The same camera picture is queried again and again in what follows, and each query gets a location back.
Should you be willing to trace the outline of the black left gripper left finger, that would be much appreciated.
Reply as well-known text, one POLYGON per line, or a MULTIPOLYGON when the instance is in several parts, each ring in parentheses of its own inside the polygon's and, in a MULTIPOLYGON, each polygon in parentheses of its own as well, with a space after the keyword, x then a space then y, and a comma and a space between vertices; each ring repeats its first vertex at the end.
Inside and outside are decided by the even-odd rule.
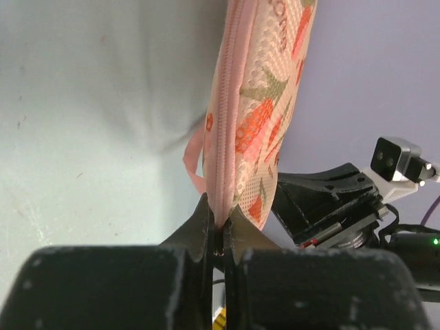
POLYGON ((214 219, 208 205, 208 196, 204 193, 193 214, 159 246, 183 248, 194 262, 199 263, 206 255, 212 254, 208 245, 213 238, 213 225, 214 219))

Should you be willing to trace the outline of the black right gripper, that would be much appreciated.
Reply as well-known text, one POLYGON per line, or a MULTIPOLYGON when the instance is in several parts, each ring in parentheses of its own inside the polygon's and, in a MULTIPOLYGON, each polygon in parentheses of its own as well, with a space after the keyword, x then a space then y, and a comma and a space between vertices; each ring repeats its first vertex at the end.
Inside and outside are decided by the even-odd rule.
POLYGON ((410 169, 412 180, 386 181, 351 163, 320 173, 281 173, 272 212, 296 247, 387 248, 399 234, 439 247, 439 231, 425 223, 400 223, 392 202, 439 181, 439 167, 429 163, 410 169))

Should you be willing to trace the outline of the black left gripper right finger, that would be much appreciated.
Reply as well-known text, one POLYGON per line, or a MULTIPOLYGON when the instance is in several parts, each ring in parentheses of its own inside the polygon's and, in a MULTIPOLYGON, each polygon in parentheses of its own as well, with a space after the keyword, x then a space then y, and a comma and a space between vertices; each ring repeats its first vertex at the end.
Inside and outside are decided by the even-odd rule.
POLYGON ((240 208, 235 208, 223 226, 223 262, 238 265, 246 249, 279 250, 281 247, 247 220, 240 208))

